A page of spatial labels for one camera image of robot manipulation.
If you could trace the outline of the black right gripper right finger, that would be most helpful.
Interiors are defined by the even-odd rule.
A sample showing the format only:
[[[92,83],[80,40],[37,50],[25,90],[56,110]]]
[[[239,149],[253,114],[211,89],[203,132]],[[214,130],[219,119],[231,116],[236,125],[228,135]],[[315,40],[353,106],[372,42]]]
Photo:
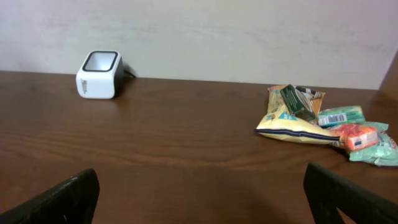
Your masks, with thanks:
[[[397,223],[397,204],[318,164],[308,164],[303,188],[315,223],[344,223],[340,212],[356,223]]]

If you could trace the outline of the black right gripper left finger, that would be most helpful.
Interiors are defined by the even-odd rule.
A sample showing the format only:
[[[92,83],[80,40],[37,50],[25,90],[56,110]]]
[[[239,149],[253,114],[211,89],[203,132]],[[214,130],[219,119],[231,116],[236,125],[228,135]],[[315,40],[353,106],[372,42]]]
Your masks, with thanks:
[[[100,193],[94,169],[85,169],[1,214],[1,223],[91,223]]]

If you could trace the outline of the orange tissue pack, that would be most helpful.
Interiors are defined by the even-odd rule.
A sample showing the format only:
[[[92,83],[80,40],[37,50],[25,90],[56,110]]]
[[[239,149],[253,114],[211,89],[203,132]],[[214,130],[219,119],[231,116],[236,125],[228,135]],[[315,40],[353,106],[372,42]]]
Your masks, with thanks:
[[[379,143],[377,128],[362,124],[341,124],[328,128],[340,140],[333,146],[348,151],[359,151]]]

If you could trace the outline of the teal packet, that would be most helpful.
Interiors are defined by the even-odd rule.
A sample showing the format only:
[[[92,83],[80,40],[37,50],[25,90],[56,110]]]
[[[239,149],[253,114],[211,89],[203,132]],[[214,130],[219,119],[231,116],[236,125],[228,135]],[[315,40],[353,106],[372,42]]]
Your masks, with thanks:
[[[377,129],[379,142],[362,150],[350,152],[349,160],[352,162],[365,162],[376,166],[397,167],[397,144],[387,134],[389,125],[370,121],[366,121],[363,124]]]

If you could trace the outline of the green tissue pack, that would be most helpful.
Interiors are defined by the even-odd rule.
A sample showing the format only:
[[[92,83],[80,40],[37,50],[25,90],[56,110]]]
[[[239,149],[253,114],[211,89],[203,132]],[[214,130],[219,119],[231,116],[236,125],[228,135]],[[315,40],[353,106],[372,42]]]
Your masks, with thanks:
[[[323,128],[366,121],[360,106],[345,106],[323,110],[319,112],[317,120],[318,125]]]

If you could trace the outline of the yellow snack bag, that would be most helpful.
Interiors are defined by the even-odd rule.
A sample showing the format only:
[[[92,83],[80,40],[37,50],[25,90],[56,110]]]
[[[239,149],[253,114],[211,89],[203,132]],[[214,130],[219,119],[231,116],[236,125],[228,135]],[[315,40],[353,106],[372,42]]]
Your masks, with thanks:
[[[267,114],[261,119],[254,132],[272,139],[307,144],[330,144],[339,141],[339,136],[317,124],[317,115],[325,93],[306,88],[307,93],[312,94],[310,105],[316,116],[313,121],[307,121],[291,115],[287,109],[280,94],[281,89],[286,86],[276,85],[268,88]]]

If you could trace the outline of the black round-logo packet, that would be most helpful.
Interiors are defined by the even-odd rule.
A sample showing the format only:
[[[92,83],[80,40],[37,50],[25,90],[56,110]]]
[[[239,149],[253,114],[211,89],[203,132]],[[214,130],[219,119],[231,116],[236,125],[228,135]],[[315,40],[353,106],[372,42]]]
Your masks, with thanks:
[[[313,121],[316,116],[310,105],[311,93],[301,86],[287,85],[280,94],[290,114],[298,118]]]

